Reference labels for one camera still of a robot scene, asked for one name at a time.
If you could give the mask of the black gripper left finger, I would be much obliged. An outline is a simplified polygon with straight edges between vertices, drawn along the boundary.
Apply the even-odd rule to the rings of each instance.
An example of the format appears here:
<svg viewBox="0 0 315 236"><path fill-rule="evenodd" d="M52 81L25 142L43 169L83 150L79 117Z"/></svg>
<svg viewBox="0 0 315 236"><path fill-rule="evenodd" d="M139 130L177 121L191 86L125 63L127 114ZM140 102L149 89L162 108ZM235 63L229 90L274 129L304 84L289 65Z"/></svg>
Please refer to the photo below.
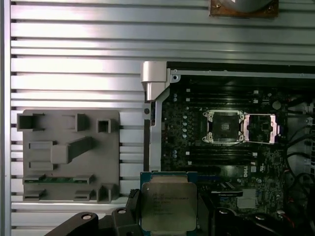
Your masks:
<svg viewBox="0 0 315 236"><path fill-rule="evenodd" d="M48 236L139 236L141 191L132 189L125 207L99 218L92 212L80 212L59 226Z"/></svg>

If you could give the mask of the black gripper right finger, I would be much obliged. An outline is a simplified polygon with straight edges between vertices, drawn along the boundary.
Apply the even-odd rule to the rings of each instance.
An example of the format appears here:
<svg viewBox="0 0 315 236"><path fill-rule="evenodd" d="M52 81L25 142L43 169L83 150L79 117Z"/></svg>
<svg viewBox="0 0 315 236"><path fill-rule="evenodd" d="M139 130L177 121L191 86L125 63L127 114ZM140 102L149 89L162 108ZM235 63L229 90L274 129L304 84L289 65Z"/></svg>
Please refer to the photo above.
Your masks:
<svg viewBox="0 0 315 236"><path fill-rule="evenodd" d="M231 209L216 207L210 197L199 194L197 207L199 236L295 236L289 220L265 213L238 216Z"/></svg>

